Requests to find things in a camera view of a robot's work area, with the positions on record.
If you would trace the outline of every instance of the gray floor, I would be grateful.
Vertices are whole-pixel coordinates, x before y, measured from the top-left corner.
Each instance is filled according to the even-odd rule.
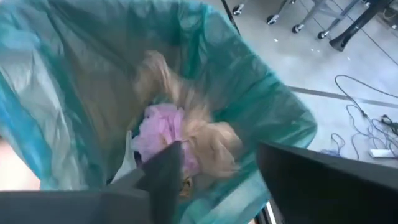
[[[221,0],[204,0],[216,9],[224,12]],[[239,0],[227,0],[229,7],[239,3]],[[398,38],[391,29],[374,18],[363,30],[359,31],[347,45],[344,52],[337,52],[329,46],[328,40],[318,40],[317,34],[329,26],[333,20],[324,15],[317,15],[310,20],[299,34],[291,32],[292,26],[298,24],[313,6],[311,0],[297,0],[291,5],[272,26],[266,24],[266,17],[276,12],[280,0],[249,0],[235,21],[244,40],[254,51],[273,68],[280,79],[289,86],[327,93],[341,94],[334,83],[338,74],[346,74],[366,82],[376,88],[398,95]],[[328,2],[328,5],[339,10],[345,7],[348,0]],[[336,37],[343,32],[364,10],[359,3],[331,32]],[[341,80],[341,86],[350,95],[368,100],[398,104],[398,100],[377,93],[351,80]],[[346,105],[349,101],[328,98],[324,96],[297,93],[298,97],[312,110],[319,130],[310,145],[311,150],[336,149],[330,139],[331,133],[338,133],[346,142],[341,150],[342,155],[356,159],[351,136],[356,133]],[[398,121],[397,107],[377,106],[360,103],[371,118],[380,118],[387,114]],[[367,122],[360,114],[352,110],[358,128],[366,132]],[[359,159],[387,166],[398,167],[395,159],[372,159],[368,150],[375,148],[373,142],[366,137],[356,136],[355,146],[359,151]]]

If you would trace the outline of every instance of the white plug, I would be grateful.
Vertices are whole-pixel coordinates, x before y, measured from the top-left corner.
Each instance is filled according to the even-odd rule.
[[[396,158],[390,149],[370,149],[369,155],[372,158]]]

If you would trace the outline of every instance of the cable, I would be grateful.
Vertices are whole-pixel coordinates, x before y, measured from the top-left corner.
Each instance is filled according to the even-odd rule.
[[[335,76],[335,83],[336,83],[336,86],[340,89],[341,92],[344,93],[344,95],[347,96],[347,98],[348,98],[351,102],[353,102],[353,103],[358,107],[358,109],[361,111],[362,115],[365,116],[365,117],[367,117],[367,114],[364,112],[364,110],[362,110],[362,108],[358,105],[358,103],[354,100],[354,98],[352,98],[349,94],[347,94],[347,92],[345,92],[345,91],[342,89],[342,87],[339,85],[339,83],[337,82],[337,79],[338,79],[339,77],[349,78],[349,79],[354,80],[354,81],[356,81],[356,82],[358,82],[358,83],[360,83],[360,84],[362,84],[362,85],[364,85],[364,86],[366,86],[366,87],[368,87],[368,88],[370,88],[370,89],[372,89],[372,90],[374,90],[374,91],[377,91],[377,92],[379,92],[379,93],[382,93],[382,94],[385,94],[385,95],[387,95],[387,96],[391,96],[391,97],[394,97],[394,98],[397,98],[397,99],[398,99],[398,96],[395,96],[395,95],[393,95],[393,94],[386,93],[385,91],[382,91],[382,90],[379,90],[379,89],[377,89],[377,88],[374,88],[374,87],[372,87],[372,86],[370,86],[370,85],[368,85],[368,84],[366,84],[366,83],[364,83],[364,82],[362,82],[362,81],[360,81],[360,80],[358,80],[358,79],[356,79],[356,78],[353,78],[353,77],[351,77],[351,76],[349,76],[349,75],[336,75],[336,76]]]
[[[385,94],[385,95],[387,95],[387,96],[391,96],[391,97],[393,97],[393,98],[397,98],[397,99],[398,99],[398,96],[395,96],[395,95],[393,95],[393,94],[386,93],[385,91],[382,91],[382,90],[379,90],[379,89],[377,89],[377,88],[374,88],[374,87],[372,87],[372,86],[370,86],[370,85],[368,85],[368,84],[366,84],[366,83],[364,83],[364,82],[362,82],[362,81],[360,81],[360,80],[358,80],[358,79],[356,79],[356,78],[353,78],[353,77],[351,77],[351,76],[348,76],[348,75],[337,75],[337,76],[335,77],[336,86],[337,86],[337,87],[340,89],[340,91],[343,92],[343,93],[345,94],[345,96],[353,103],[353,105],[346,105],[346,111],[347,111],[347,113],[348,113],[348,115],[349,115],[349,118],[350,118],[350,121],[351,121],[351,125],[354,127],[354,129],[355,129],[355,131],[356,131],[356,134],[354,134],[354,135],[351,136],[351,144],[352,144],[352,146],[353,146],[353,148],[354,148],[354,150],[355,150],[356,159],[359,160],[358,149],[357,149],[357,147],[356,147],[356,145],[355,145],[355,137],[356,137],[356,136],[365,136],[365,137],[367,137],[368,139],[370,139],[370,140],[373,142],[373,145],[374,145],[374,148],[375,148],[375,149],[380,149],[380,148],[377,146],[377,144],[376,144],[376,141],[378,141],[378,142],[380,143],[380,145],[382,146],[383,149],[389,149],[389,150],[393,153],[393,155],[394,155],[395,157],[397,157],[397,155],[395,154],[394,150],[398,150],[398,141],[397,141],[397,138],[398,138],[398,123],[393,122],[387,115],[383,115],[382,118],[381,118],[381,120],[371,119],[371,118],[364,112],[364,110],[358,105],[358,103],[355,101],[355,99],[354,99],[352,96],[350,96],[347,92],[345,92],[344,89],[342,89],[342,87],[340,87],[340,84],[338,83],[338,79],[339,79],[340,77],[349,78],[349,79],[354,80],[354,81],[356,81],[356,82],[358,82],[358,83],[360,83],[360,84],[362,84],[362,85],[364,85],[364,86],[366,86],[366,87],[368,87],[368,88],[370,88],[370,89],[372,89],[372,90],[374,90],[374,91],[377,91],[377,92],[379,92],[379,93]],[[355,109],[357,109],[357,110],[362,114],[362,117],[365,118],[365,120],[369,123],[369,124],[368,124],[368,127],[366,128],[365,131],[362,131],[362,130],[360,130],[360,129],[357,127],[357,125],[356,125],[356,123],[355,123],[355,117],[354,117],[353,114],[351,113],[350,108],[355,108]],[[389,130],[385,131],[385,130],[383,130],[383,128],[380,128],[378,125],[376,125],[376,122],[379,123],[379,124],[381,124],[381,125],[383,125],[384,127],[389,128],[389,129],[391,130],[391,132],[392,132],[393,135],[390,134],[390,131],[389,131]],[[375,136],[375,133],[374,133],[375,131],[377,131],[377,133],[383,134],[385,140],[383,141],[381,138]],[[343,142],[342,146],[340,146],[340,145],[338,144],[337,140],[333,138],[334,136],[338,136],[338,137],[342,140],[342,142]],[[338,147],[337,154],[338,154],[339,156],[341,156],[341,155],[340,155],[341,149],[342,149],[342,148],[344,147],[344,145],[345,145],[344,139],[343,139],[340,135],[338,135],[338,134],[336,134],[336,133],[331,134],[331,138],[332,138],[332,140],[337,144],[337,147]]]
[[[342,142],[341,145],[338,144],[338,141],[334,138],[334,136],[337,136],[337,137],[340,138],[340,140],[341,140],[341,142]],[[337,134],[337,133],[331,134],[330,138],[331,138],[331,140],[332,140],[333,142],[336,143],[336,145],[337,145],[337,151],[336,151],[336,150],[330,150],[330,149],[322,149],[320,152],[321,152],[321,153],[324,153],[324,154],[331,155],[331,156],[341,157],[340,152],[341,152],[341,149],[346,145],[346,141],[344,141],[344,139],[343,139],[339,134]]]

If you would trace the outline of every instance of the teal plastic bag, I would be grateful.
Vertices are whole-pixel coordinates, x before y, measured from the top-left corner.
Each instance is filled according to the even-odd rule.
[[[12,0],[0,4],[0,134],[42,189],[94,189],[119,169],[146,50],[250,136],[231,179],[180,205],[181,223],[245,223],[268,200],[257,142],[307,147],[309,110],[210,6],[183,1]]]

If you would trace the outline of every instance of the pink tissue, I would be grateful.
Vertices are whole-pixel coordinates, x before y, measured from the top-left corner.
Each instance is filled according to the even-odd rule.
[[[159,104],[145,109],[144,120],[139,126],[139,135],[132,140],[132,148],[141,154],[143,162],[149,160],[174,141],[182,141],[182,108],[173,104]],[[199,165],[186,142],[182,143],[183,172],[187,176],[198,174]]]

